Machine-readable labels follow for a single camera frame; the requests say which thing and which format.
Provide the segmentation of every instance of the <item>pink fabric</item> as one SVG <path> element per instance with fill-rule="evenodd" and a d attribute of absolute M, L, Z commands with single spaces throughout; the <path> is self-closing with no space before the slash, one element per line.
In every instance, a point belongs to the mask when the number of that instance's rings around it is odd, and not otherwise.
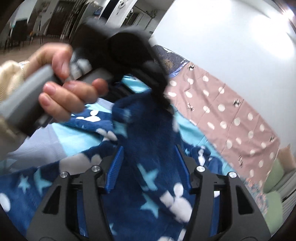
<path fill-rule="evenodd" d="M 263 186 L 280 140 L 241 96 L 192 62 L 170 80 L 166 93 L 240 176 Z"/>

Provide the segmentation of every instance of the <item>green pillow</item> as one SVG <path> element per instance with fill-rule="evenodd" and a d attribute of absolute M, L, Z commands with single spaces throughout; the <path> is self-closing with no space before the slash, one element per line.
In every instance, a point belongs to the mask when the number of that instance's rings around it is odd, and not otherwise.
<path fill-rule="evenodd" d="M 268 210 L 264 217 L 271 234 L 274 234 L 283 224 L 283 206 L 278 192 L 266 194 Z"/>
<path fill-rule="evenodd" d="M 274 165 L 269 173 L 269 176 L 264 184 L 263 191 L 269 193 L 270 190 L 283 178 L 284 170 L 278 159 L 275 159 Z"/>

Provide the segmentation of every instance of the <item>doorway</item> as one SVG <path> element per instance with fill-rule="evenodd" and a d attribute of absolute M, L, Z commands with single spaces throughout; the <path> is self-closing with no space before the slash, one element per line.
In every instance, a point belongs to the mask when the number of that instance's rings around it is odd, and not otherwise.
<path fill-rule="evenodd" d="M 74 2 L 59 1 L 54 13 L 52 14 L 52 18 L 46 32 L 47 35 L 61 36 L 74 5 Z"/>

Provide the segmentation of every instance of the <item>sleeve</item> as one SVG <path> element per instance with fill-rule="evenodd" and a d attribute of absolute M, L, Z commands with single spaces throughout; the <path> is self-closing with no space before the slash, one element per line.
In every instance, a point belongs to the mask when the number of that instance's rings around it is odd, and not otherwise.
<path fill-rule="evenodd" d="M 23 67 L 28 63 L 7 61 L 0 66 L 0 103 L 23 84 Z M 24 134 L 14 133 L 0 117 L 0 160 L 5 159 L 7 153 L 17 150 L 25 139 Z"/>

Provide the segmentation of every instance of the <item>finger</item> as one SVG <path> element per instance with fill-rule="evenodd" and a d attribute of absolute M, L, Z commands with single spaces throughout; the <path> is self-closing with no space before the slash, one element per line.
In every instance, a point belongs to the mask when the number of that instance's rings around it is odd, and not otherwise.
<path fill-rule="evenodd" d="M 72 53 L 72 47 L 68 44 L 45 44 L 28 59 L 30 62 L 24 67 L 25 79 L 45 64 L 52 64 L 55 74 L 61 79 L 68 78 Z"/>
<path fill-rule="evenodd" d="M 39 95 L 39 103 L 45 112 L 56 119 L 58 122 L 68 121 L 71 117 L 70 112 L 53 101 L 46 93 L 41 93 Z"/>
<path fill-rule="evenodd" d="M 63 87 L 71 91 L 86 104 L 95 103 L 98 99 L 98 91 L 95 87 L 81 81 L 67 81 Z"/>
<path fill-rule="evenodd" d="M 109 91 L 108 83 L 103 79 L 96 79 L 91 85 L 95 87 L 99 96 L 105 96 Z"/>
<path fill-rule="evenodd" d="M 43 92 L 71 113 L 80 113 L 84 110 L 84 103 L 75 94 L 54 82 L 46 83 Z"/>

